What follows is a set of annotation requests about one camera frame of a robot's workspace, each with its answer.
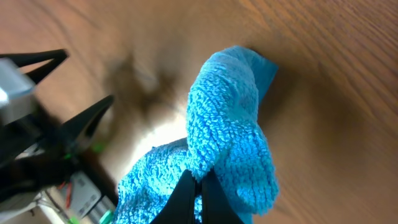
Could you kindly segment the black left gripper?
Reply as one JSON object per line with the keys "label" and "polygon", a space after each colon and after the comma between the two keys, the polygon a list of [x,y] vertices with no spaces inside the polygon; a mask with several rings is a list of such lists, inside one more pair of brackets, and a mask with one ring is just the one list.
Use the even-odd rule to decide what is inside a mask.
{"label": "black left gripper", "polygon": [[43,106],[1,125],[1,202],[60,185],[80,170],[76,154],[88,149],[114,102],[108,95],[65,122]]}

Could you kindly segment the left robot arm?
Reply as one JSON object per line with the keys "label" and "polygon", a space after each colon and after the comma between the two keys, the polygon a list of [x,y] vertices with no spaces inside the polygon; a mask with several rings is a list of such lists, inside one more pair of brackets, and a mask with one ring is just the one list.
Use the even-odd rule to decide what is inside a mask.
{"label": "left robot arm", "polygon": [[113,96],[56,122],[35,97],[37,85],[68,57],[63,49],[1,55],[1,221],[43,205],[110,223],[114,192],[82,157]]}

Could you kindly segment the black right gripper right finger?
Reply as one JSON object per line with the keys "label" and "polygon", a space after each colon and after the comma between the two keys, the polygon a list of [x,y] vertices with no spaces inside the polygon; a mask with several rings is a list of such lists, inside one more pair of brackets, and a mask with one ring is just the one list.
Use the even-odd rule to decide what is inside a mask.
{"label": "black right gripper right finger", "polygon": [[243,224],[212,169],[201,181],[202,224]]}

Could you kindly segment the blue microfiber cloth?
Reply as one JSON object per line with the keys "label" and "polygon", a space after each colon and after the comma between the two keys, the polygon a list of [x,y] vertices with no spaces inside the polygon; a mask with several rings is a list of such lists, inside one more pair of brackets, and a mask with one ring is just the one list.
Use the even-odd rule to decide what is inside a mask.
{"label": "blue microfiber cloth", "polygon": [[244,223],[267,213],[279,186],[257,119],[277,69],[245,47],[213,54],[188,94],[186,138],[153,147],[133,165],[119,182],[113,222],[154,220],[186,170],[197,181],[214,171]]}

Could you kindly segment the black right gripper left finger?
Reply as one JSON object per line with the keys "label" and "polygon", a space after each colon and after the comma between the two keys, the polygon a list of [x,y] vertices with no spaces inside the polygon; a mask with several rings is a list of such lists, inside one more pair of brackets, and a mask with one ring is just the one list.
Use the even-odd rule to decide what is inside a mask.
{"label": "black right gripper left finger", "polygon": [[192,224],[195,222],[195,180],[185,170],[164,208],[150,224]]}

